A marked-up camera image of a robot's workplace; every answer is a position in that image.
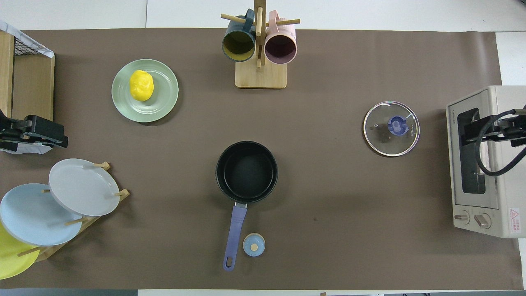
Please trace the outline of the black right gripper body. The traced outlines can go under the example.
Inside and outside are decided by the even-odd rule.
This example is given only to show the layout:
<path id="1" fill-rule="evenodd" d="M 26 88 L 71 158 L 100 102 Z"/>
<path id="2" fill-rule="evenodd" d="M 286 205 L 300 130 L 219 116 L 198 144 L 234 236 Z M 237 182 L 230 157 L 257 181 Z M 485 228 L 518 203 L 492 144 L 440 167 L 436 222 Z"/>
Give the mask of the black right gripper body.
<path id="1" fill-rule="evenodd" d="M 494 142 L 511 141 L 512 147 L 526 144 L 526 116 L 499 119 L 496 120 L 494 126 L 497 131 L 497 135 L 493 139 Z"/>

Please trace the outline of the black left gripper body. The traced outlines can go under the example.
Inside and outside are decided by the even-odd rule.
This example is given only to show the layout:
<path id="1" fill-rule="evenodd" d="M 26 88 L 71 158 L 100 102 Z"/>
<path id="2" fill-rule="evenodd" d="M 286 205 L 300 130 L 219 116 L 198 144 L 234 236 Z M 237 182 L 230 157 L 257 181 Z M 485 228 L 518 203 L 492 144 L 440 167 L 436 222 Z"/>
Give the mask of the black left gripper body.
<path id="1" fill-rule="evenodd" d="M 29 137 L 24 134 L 25 129 L 30 126 L 28 120 L 17 120 L 8 118 L 2 110 L 0 111 L 0 148 L 8 153 L 18 151 L 19 144 L 29 143 Z"/>

